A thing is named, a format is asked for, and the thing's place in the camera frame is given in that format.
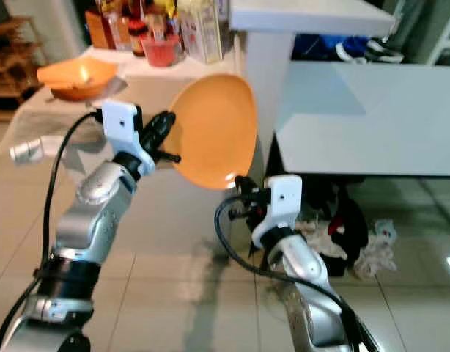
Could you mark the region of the orange food box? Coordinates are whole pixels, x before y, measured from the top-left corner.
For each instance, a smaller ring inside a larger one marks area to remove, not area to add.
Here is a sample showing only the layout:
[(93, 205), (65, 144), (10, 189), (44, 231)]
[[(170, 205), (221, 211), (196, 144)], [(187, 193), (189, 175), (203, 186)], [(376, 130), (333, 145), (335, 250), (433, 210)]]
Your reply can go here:
[(111, 24), (108, 19), (94, 9), (85, 10), (84, 16), (88, 28), (92, 47), (95, 49), (114, 50), (117, 45), (111, 33)]

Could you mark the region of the silver metal cup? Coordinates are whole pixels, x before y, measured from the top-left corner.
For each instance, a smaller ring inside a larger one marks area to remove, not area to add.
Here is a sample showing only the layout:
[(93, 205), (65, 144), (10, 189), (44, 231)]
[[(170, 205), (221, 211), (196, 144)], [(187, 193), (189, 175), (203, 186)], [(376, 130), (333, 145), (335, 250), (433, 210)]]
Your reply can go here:
[(17, 143), (10, 147), (10, 158), (18, 166), (38, 164), (44, 158), (58, 158), (57, 154), (63, 141), (64, 138), (58, 136), (41, 136)]

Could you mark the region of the orange plastic plate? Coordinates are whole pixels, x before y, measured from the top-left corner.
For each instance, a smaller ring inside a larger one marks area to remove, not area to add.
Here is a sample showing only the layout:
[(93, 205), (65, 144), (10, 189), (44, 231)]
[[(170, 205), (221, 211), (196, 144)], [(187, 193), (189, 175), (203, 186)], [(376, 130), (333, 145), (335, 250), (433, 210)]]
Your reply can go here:
[(206, 75), (185, 85), (169, 105), (176, 121), (164, 143), (180, 155), (175, 171), (208, 190), (234, 188), (251, 168), (257, 107), (251, 85), (235, 74)]

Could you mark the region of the white crumpled plastic bag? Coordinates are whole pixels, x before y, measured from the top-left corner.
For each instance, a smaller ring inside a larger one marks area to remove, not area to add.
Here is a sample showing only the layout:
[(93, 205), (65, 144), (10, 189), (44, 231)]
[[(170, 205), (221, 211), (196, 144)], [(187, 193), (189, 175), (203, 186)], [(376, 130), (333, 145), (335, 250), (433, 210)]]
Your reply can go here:
[(360, 251), (353, 264), (353, 273), (359, 279), (375, 277), (379, 271), (398, 271), (394, 258), (394, 244), (398, 239), (394, 221), (380, 219), (369, 232), (368, 244)]

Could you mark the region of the brown labelled bottle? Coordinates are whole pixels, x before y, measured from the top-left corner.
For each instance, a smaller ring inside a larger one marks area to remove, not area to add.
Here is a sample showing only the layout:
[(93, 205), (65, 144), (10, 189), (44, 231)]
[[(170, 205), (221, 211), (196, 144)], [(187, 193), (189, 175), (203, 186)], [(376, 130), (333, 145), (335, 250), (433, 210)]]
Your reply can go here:
[(163, 12), (148, 12), (145, 20), (150, 30), (152, 40), (161, 43), (167, 37), (167, 15)]

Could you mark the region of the dark sauce jar red lid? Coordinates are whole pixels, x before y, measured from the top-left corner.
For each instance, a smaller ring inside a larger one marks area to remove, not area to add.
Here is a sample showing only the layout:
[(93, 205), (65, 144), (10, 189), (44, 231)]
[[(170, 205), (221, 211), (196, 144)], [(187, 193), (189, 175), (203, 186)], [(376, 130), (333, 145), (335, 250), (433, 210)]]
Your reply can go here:
[(128, 36), (130, 40), (131, 53), (137, 57), (145, 57), (144, 35), (148, 31), (148, 26), (143, 20), (129, 19), (127, 23)]

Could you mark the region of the blue white shoe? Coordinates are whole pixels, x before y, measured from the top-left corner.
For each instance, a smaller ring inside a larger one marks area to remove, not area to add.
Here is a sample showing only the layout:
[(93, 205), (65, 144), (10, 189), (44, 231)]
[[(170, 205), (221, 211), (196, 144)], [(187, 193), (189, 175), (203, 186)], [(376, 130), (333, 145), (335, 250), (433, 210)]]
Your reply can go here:
[(295, 61), (366, 63), (368, 39), (345, 34), (297, 34), (291, 58)]

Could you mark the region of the white printed carton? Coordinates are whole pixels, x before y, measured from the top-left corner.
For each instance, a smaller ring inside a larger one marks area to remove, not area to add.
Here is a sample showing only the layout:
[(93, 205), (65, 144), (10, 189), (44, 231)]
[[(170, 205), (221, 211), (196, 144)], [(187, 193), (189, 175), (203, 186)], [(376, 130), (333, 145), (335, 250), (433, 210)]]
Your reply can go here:
[(187, 55), (204, 64), (223, 61), (225, 49), (215, 0), (176, 0)]

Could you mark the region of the black white shoe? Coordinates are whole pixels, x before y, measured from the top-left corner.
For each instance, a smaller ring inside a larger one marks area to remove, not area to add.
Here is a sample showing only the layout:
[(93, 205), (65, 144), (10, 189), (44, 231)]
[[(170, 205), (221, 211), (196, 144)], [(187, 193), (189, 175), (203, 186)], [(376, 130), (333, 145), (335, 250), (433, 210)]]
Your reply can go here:
[(386, 47), (380, 38), (369, 38), (366, 41), (366, 49), (364, 58), (368, 62), (385, 63), (385, 64), (402, 64), (404, 54)]

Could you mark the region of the beige table cloth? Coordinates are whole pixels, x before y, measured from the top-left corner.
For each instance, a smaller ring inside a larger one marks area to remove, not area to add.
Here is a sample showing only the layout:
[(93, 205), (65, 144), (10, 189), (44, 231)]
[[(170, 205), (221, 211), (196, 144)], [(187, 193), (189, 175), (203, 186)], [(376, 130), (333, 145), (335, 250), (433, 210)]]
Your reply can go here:
[(149, 122), (154, 115), (169, 110), (176, 94), (191, 81), (146, 75), (114, 78), (104, 95), (79, 101), (61, 100), (50, 89), (41, 89), (15, 111), (10, 126), (1, 135), (0, 155), (10, 154), (14, 145), (42, 136), (63, 136), (78, 118), (101, 107), (106, 100), (137, 105), (142, 122)]

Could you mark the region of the wooden shelf rack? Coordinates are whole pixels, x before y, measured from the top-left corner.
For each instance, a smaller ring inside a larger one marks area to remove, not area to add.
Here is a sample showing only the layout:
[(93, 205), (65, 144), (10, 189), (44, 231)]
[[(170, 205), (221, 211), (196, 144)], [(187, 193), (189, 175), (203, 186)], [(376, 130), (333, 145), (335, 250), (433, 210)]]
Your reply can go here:
[(30, 17), (0, 23), (0, 110), (20, 106), (40, 87), (35, 71), (41, 48), (40, 33)]

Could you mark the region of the white counter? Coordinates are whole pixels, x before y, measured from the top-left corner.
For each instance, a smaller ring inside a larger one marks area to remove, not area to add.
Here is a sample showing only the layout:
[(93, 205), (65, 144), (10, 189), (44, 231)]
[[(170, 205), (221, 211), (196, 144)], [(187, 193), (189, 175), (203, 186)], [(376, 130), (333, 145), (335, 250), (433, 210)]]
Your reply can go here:
[(258, 108), (256, 177), (450, 178), (450, 68), (295, 62), (297, 34), (389, 33), (365, 0), (231, 0)]

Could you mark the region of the orange plastic bowl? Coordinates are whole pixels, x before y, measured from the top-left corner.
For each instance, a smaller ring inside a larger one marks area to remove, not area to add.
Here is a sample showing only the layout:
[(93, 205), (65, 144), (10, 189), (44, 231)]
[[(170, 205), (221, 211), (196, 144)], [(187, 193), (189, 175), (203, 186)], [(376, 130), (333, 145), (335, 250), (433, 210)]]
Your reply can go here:
[(37, 80), (55, 98), (69, 101), (91, 100), (101, 96), (117, 76), (118, 64), (93, 56), (80, 56), (37, 70)]

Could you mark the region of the red lidded plastic container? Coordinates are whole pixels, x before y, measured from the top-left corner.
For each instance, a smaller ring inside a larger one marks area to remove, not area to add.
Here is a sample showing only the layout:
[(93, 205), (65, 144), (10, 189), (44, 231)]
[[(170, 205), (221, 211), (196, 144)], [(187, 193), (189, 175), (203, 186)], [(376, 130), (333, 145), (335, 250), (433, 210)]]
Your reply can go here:
[(141, 37), (146, 60), (151, 67), (171, 67), (177, 63), (180, 37), (178, 34), (168, 34), (162, 40), (157, 40), (151, 34)]

